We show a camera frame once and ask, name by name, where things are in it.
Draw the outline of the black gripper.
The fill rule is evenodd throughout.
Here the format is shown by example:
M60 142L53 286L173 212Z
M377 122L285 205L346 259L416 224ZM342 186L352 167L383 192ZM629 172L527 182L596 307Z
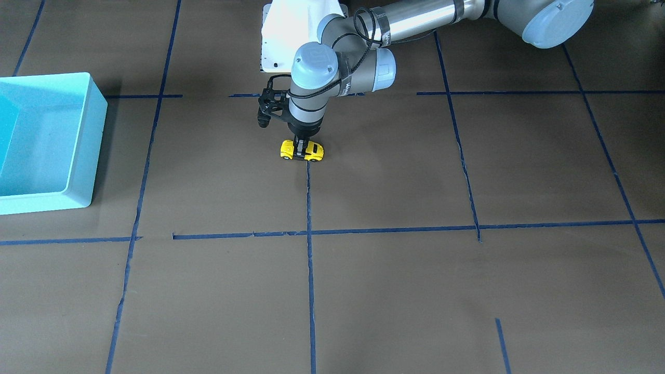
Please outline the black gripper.
M294 135L294 158L304 158L313 154L313 145L309 138L316 135L323 121L304 123L294 121L289 123L290 132Z

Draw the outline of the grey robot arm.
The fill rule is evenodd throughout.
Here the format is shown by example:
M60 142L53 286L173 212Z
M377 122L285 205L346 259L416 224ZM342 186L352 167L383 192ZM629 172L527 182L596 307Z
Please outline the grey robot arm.
M326 16L317 38L295 52L282 113L293 134L281 145L284 159L320 161L323 147L311 140L329 99L389 88L396 80L390 45L463 20L494 19L527 44L550 49L587 22L593 1L400 1L354 15Z

